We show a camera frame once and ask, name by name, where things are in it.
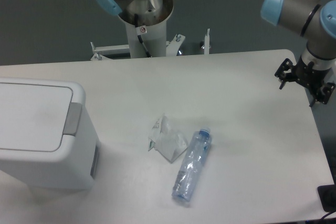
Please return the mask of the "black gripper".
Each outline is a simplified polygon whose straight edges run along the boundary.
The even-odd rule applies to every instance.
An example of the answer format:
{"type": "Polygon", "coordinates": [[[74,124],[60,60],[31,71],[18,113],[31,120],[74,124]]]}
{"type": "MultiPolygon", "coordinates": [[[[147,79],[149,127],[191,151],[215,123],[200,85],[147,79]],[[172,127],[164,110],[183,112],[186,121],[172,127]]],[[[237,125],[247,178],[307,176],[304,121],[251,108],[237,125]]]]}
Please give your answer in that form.
{"type": "Polygon", "coordinates": [[[276,70],[275,77],[280,82],[280,90],[287,82],[297,82],[307,88],[312,95],[309,107],[313,107],[316,103],[326,105],[335,90],[335,83],[324,83],[324,78],[329,71],[330,69],[321,70],[314,61],[305,63],[302,58],[294,66],[292,61],[286,58],[276,70]]]}

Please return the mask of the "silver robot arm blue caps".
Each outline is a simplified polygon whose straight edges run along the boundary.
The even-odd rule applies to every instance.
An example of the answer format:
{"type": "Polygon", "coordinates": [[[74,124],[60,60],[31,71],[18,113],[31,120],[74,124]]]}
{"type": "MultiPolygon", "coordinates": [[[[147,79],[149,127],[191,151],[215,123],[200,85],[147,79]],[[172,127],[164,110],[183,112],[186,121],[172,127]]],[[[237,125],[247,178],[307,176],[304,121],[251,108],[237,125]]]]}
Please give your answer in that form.
{"type": "Polygon", "coordinates": [[[335,83],[324,80],[335,64],[335,1],[320,1],[264,0],[260,10],[262,19],[307,40],[297,63],[285,59],[275,77],[281,89],[287,82],[305,87],[312,95],[310,106],[327,104],[335,90],[335,83]]]}

